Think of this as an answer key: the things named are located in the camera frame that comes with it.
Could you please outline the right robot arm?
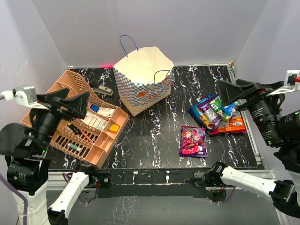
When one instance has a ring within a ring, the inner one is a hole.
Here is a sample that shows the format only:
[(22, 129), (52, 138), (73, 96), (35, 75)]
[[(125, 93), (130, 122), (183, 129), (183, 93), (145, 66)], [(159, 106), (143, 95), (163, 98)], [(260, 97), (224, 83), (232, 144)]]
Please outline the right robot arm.
[(266, 145), (277, 148), (274, 156), (282, 162), (291, 180), (267, 180), (216, 162), (207, 176), (214, 186), (235, 186), (272, 202), (280, 212), (294, 218), (300, 216), (300, 112), (281, 115), (285, 94), (299, 87), (283, 81), (261, 84), (238, 79), (236, 83), (216, 82), (221, 103), (228, 106), (237, 100), (245, 103), (238, 111), (249, 111)]

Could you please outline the blue checkered paper bag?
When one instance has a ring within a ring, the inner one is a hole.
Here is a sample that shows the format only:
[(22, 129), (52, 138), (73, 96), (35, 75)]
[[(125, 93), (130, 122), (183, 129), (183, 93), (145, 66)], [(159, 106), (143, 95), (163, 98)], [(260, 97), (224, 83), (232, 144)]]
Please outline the blue checkered paper bag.
[(136, 48), (113, 66), (120, 100), (136, 116), (171, 94), (173, 62), (158, 47)]

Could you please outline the blue snack bar wrapper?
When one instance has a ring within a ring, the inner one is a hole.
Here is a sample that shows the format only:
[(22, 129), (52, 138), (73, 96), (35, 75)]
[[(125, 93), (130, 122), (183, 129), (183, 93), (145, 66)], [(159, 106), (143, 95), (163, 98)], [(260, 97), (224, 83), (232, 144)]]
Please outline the blue snack bar wrapper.
[(225, 120), (229, 120), (232, 117), (233, 113), (236, 112), (235, 107), (236, 107), (236, 102), (228, 106), (221, 106), (221, 109), (223, 111), (223, 118)]

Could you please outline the green snack pack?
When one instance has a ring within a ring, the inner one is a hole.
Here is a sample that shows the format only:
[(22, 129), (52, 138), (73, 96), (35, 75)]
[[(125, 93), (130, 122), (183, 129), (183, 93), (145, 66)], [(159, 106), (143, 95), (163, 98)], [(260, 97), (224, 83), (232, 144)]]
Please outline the green snack pack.
[(241, 103), (239, 101), (235, 101), (228, 106), (223, 106), (220, 96), (214, 96), (211, 100), (209, 100), (209, 105), (223, 121), (228, 122), (233, 116), (233, 113), (236, 111), (235, 107), (240, 106)]

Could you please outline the purple snack bag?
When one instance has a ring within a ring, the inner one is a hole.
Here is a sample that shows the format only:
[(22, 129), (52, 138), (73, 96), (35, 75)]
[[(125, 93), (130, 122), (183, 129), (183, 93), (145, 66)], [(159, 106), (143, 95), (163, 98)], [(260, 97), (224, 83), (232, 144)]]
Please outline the purple snack bag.
[(218, 128), (222, 118), (214, 111), (213, 107), (210, 105), (210, 102), (213, 99), (214, 98), (212, 97), (205, 102), (200, 103), (197, 108), (203, 112), (207, 119), (212, 123), (214, 128)]

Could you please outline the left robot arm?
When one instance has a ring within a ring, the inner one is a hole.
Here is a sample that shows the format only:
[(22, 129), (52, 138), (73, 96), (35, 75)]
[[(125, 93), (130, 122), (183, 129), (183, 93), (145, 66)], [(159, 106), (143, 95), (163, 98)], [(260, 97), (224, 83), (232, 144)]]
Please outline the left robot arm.
[(0, 153), (8, 165), (6, 176), (0, 179), (13, 194), (22, 225), (68, 224), (70, 211), (83, 189), (96, 184), (95, 173), (78, 168), (57, 200), (47, 205), (50, 160), (33, 156), (44, 155), (62, 120), (86, 116), (90, 93), (72, 98), (68, 94), (68, 88), (38, 95), (33, 86), (18, 86), (0, 95), (1, 99), (30, 108), (31, 127), (10, 123), (0, 132)]

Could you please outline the orange snack bag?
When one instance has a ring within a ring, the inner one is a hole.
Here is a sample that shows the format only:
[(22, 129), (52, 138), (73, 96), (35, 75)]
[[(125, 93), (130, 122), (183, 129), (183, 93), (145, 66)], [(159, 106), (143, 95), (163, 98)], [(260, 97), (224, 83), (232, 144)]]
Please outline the orange snack bag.
[(231, 117), (227, 122), (221, 121), (217, 133), (246, 133), (246, 127), (241, 116)]

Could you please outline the blue Slendy candy bag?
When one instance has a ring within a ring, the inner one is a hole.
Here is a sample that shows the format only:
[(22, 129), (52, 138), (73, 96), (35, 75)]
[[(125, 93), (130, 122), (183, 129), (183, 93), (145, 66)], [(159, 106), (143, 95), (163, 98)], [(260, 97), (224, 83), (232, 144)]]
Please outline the blue Slendy candy bag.
[(196, 103), (195, 105), (193, 105), (188, 109), (189, 114), (200, 124), (200, 126), (208, 130), (209, 132), (211, 132), (215, 127), (207, 118), (207, 116), (200, 109), (198, 109), (198, 105), (209, 100), (213, 96), (214, 94), (208, 94), (202, 96), (198, 103)]

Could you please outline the pink chips bag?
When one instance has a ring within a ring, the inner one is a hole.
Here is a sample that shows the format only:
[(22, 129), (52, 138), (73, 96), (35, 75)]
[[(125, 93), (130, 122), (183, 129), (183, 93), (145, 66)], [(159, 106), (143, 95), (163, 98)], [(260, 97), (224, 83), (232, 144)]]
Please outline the pink chips bag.
[(218, 95), (204, 98), (197, 106), (200, 121), (210, 135), (227, 133), (246, 133), (246, 127), (241, 114), (235, 110), (239, 102), (224, 106)]

